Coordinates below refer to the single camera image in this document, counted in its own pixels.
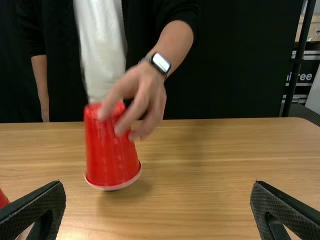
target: red object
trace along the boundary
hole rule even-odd
[[[118,103],[105,121],[97,120],[99,103],[84,109],[86,148],[85,180],[89,185],[106,191],[114,191],[132,184],[140,175],[141,164],[135,144],[128,139],[130,131],[123,136],[115,135],[117,120],[126,107]]]
[[[0,209],[7,206],[10,203],[4,192],[0,188]]]

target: watch face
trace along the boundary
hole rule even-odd
[[[171,68],[171,64],[160,53],[156,53],[153,55],[152,62],[163,73],[168,73]]]

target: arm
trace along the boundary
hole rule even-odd
[[[42,120],[49,121],[49,96],[47,90],[47,56],[42,29],[31,0],[18,0],[17,21],[27,42],[38,97],[41,104]]]
[[[191,27],[184,21],[174,20],[163,29],[157,44],[148,55],[161,53],[171,63],[171,75],[187,56],[194,42]]]
[[[200,6],[198,0],[154,0],[153,15],[155,31],[160,37],[149,54],[161,53],[171,62],[172,73],[197,42]],[[130,140],[144,139],[163,119],[167,100],[164,81],[165,77],[149,62],[132,67],[105,97],[98,118],[104,120],[118,101],[134,97],[114,132],[123,135],[147,110],[141,125],[129,135]]]
[[[47,55],[31,57],[33,74],[41,105],[41,115],[44,122],[49,122],[49,95],[47,88]]]

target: person's left hand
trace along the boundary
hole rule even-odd
[[[130,68],[103,100],[98,119],[106,119],[118,101],[134,97],[114,132],[122,136],[147,110],[141,125],[129,135],[131,141],[138,137],[143,140],[163,119],[167,100],[164,81],[165,76],[147,61]]]

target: sign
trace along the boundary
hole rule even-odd
[[[314,82],[318,67],[320,65],[320,60],[304,60],[301,65],[300,74],[298,76],[297,83],[308,83]],[[286,77],[286,82],[288,83],[292,78],[292,72],[289,72]]]

